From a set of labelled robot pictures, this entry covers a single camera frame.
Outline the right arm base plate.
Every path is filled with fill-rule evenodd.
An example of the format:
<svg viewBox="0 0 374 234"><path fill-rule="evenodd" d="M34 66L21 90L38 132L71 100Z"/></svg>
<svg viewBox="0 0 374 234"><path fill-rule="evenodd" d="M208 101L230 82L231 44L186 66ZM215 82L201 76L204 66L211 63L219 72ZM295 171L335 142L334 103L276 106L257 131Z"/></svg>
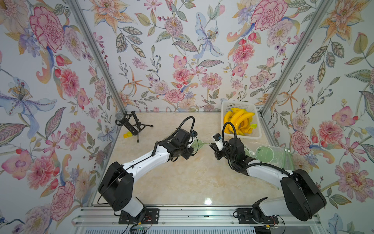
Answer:
<svg viewBox="0 0 374 234"><path fill-rule="evenodd" d="M250 208L238 208L233 212L233 217L238 219L239 224L260 224L274 226L279 223L276 216L265 216L260 210L260 203L268 199L264 197L256 201Z"/></svg>

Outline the zip-top bag bananas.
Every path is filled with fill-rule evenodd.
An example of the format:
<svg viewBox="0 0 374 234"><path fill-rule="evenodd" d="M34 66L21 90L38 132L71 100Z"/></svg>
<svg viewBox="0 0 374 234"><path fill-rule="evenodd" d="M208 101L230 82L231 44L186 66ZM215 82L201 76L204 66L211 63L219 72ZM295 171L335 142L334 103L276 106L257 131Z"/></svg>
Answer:
<svg viewBox="0 0 374 234"><path fill-rule="evenodd" d="M203 142L202 140L196 139L192 145L191 148L193 149L193 154L196 154L199 149L201 149L203 146L209 144L208 142Z"/></svg>
<svg viewBox="0 0 374 234"><path fill-rule="evenodd" d="M251 142L244 146L245 154L258 161L294 171L291 152L288 149Z"/></svg>

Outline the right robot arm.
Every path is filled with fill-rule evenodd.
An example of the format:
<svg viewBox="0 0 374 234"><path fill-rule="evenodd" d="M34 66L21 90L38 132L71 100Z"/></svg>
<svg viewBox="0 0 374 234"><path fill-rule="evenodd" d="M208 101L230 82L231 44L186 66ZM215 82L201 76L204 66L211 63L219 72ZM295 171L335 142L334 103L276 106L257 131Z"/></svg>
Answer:
<svg viewBox="0 0 374 234"><path fill-rule="evenodd" d="M224 158L235 172L264 180L282 191L281 197L264 197L252 204L249 217L254 222L264 223L279 215L307 221L326 206L325 197L305 170L288 170L275 162L285 159L289 150L256 142L246 147L237 136L225 140L224 135L213 135L214 143L210 144L217 160Z"/></svg>

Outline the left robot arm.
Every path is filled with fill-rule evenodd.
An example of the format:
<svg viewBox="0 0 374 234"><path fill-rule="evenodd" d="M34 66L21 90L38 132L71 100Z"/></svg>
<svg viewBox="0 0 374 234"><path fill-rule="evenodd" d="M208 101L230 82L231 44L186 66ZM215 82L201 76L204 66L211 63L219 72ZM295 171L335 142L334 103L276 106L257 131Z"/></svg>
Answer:
<svg viewBox="0 0 374 234"><path fill-rule="evenodd" d="M133 195L135 183L162 164L194 156L192 145L197 142L194 125L195 117L189 116L169 137L157 141L150 152L128 163L112 163L98 187L100 196L115 212L124 211L133 218L144 217L146 206Z"/></svg>

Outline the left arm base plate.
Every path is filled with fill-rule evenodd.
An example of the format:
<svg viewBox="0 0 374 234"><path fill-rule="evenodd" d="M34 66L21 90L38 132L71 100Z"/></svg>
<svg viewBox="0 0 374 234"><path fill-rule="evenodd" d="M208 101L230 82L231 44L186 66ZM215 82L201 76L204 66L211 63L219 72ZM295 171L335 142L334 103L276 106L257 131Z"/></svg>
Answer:
<svg viewBox="0 0 374 234"><path fill-rule="evenodd" d="M160 209L147 208L138 198L133 197L121 210L119 224L158 224Z"/></svg>

